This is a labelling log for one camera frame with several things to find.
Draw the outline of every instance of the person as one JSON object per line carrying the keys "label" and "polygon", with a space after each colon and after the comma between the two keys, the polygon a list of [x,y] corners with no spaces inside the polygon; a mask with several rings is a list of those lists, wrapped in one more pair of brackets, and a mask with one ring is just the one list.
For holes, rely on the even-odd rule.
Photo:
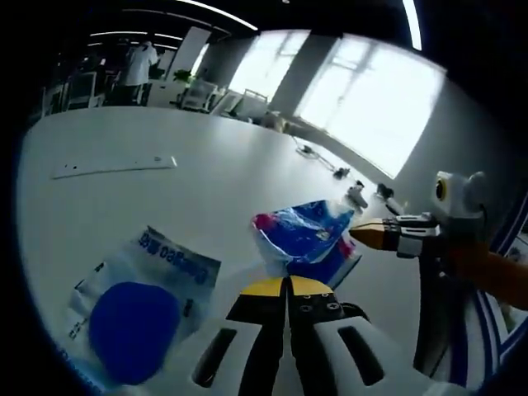
{"label": "person", "polygon": [[149,69],[158,62],[158,54],[152,42],[144,41],[132,51],[122,80],[123,96],[128,104],[138,101],[139,89],[149,82]]}

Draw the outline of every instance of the blue plastic wrapper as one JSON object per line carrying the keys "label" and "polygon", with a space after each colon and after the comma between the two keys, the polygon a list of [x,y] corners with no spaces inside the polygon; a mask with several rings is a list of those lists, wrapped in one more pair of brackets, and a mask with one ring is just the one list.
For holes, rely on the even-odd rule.
{"label": "blue plastic wrapper", "polygon": [[61,353],[95,394],[170,373],[165,357],[207,318],[219,268],[146,228],[73,288]]}
{"label": "blue plastic wrapper", "polygon": [[354,211],[319,200],[252,219],[257,245],[268,264],[335,289],[361,257],[348,236]]}

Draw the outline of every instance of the wall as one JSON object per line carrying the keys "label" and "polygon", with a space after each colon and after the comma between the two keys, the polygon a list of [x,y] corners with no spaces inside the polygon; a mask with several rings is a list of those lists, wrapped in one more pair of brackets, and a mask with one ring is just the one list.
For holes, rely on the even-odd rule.
{"label": "wall", "polygon": [[[467,176],[485,171],[492,202],[489,220],[496,224],[526,176],[528,164],[524,160],[521,165],[522,146],[509,143],[506,131],[454,83],[445,81],[422,137],[395,179],[321,130],[293,117],[321,63],[332,53],[335,41],[328,36],[310,35],[273,97],[271,108],[298,124],[291,134],[322,145],[371,181],[391,186],[397,200],[407,202],[412,212],[430,209],[431,184],[438,171]],[[200,68],[208,68],[210,81],[228,85],[250,44],[251,39],[246,39],[212,45]]]}
{"label": "wall", "polygon": [[337,37],[309,35],[284,76],[271,108],[292,116],[303,99],[304,90],[312,82],[322,64],[332,53]]}
{"label": "wall", "polygon": [[172,76],[178,70],[191,70],[210,34],[210,31],[194,26],[189,29],[176,52],[168,75]]}
{"label": "wall", "polygon": [[371,181],[390,186],[397,201],[407,202],[408,211],[415,213],[431,208],[432,183],[438,171],[466,176],[484,171],[490,186],[489,223],[496,226],[527,174],[522,146],[510,142],[507,132],[449,80],[421,138],[393,180],[321,130],[295,122],[299,127],[294,128],[294,134],[332,151]]}
{"label": "wall", "polygon": [[210,45],[198,68],[198,74],[201,75],[207,68],[205,80],[220,87],[228,86],[252,42],[253,38],[248,38],[224,40]]}
{"label": "wall", "polygon": [[174,51],[171,51],[169,49],[165,49],[165,52],[161,56],[161,59],[159,60],[158,68],[161,70],[164,70],[167,74],[167,71],[171,67],[171,62],[174,60]]}

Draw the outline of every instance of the table surface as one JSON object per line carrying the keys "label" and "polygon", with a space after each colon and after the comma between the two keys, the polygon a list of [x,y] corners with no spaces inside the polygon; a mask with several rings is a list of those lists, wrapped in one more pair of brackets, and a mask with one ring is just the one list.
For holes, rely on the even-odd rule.
{"label": "table surface", "polygon": [[[346,165],[313,146],[333,165]],[[312,200],[340,200],[352,184],[336,180],[296,147],[290,136],[257,125],[178,110],[102,107],[39,121],[23,142],[17,220],[26,275],[50,333],[63,331],[73,287],[147,224],[222,261],[211,313],[225,315],[245,285],[266,277],[250,219]],[[71,159],[166,154],[176,158],[177,168],[51,178]],[[351,174],[369,196],[375,185],[354,169]],[[372,196],[362,216],[388,214]],[[420,314],[417,260],[361,243],[358,249],[363,258],[337,297],[359,304],[412,361]]]}

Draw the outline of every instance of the white shirt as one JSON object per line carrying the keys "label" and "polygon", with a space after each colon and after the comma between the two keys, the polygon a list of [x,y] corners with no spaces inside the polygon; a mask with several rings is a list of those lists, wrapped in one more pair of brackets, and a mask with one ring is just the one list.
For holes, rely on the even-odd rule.
{"label": "white shirt", "polygon": [[158,54],[152,44],[138,46],[132,53],[123,85],[135,86],[149,82],[149,68],[158,62]]}

